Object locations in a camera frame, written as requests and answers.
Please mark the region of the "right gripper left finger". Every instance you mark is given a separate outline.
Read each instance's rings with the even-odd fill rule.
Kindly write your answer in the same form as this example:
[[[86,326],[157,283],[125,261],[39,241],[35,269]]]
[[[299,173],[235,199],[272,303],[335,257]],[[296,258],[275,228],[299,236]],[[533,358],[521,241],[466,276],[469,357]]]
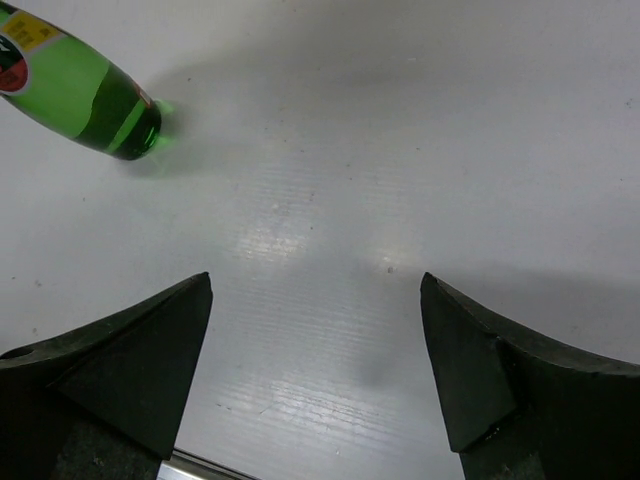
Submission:
[[[213,303],[208,273],[1,356],[4,479],[154,479]]]

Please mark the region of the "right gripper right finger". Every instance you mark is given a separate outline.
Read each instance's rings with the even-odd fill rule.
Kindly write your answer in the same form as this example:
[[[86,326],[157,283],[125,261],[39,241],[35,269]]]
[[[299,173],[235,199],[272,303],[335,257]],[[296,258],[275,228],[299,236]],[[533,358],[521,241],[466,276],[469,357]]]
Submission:
[[[446,433],[467,479],[636,479],[639,367],[420,286]]]

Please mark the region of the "green bottle red label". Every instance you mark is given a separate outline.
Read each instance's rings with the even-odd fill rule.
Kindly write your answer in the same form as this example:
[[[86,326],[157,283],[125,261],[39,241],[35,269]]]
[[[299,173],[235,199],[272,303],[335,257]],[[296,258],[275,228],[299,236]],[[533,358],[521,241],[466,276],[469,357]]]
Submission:
[[[97,50],[46,20],[1,4],[1,96],[49,130],[116,159],[161,137],[158,102]]]

